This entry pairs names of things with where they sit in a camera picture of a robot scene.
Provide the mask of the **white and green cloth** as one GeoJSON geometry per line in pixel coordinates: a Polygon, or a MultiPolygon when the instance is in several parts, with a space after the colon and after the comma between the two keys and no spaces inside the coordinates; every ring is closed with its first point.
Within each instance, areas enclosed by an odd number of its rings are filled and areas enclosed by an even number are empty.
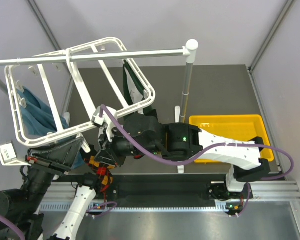
{"type": "Polygon", "coordinates": [[[129,106],[143,101],[145,88],[127,60],[123,61],[123,96],[129,106]]]}

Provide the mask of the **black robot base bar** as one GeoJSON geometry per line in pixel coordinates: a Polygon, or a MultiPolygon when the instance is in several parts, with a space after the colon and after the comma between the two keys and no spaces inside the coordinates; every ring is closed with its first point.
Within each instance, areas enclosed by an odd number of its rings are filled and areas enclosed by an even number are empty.
{"type": "Polygon", "coordinates": [[[192,208],[256,200],[257,191],[245,186],[231,193],[224,174],[116,174],[105,192],[97,187],[96,198],[117,202],[120,208],[192,208]]]}

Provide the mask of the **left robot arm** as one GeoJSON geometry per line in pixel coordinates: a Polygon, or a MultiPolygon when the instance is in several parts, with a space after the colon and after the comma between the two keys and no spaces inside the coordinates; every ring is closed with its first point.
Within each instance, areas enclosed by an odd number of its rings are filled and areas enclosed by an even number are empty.
{"type": "MultiPolygon", "coordinates": [[[[0,191],[0,240],[43,238],[44,214],[37,211],[54,177],[63,177],[72,169],[83,142],[83,137],[71,137],[27,151],[25,161],[30,169],[21,188],[0,191]]],[[[73,202],[50,239],[75,239],[91,201],[103,194],[103,188],[95,175],[80,177],[73,202]]]]}

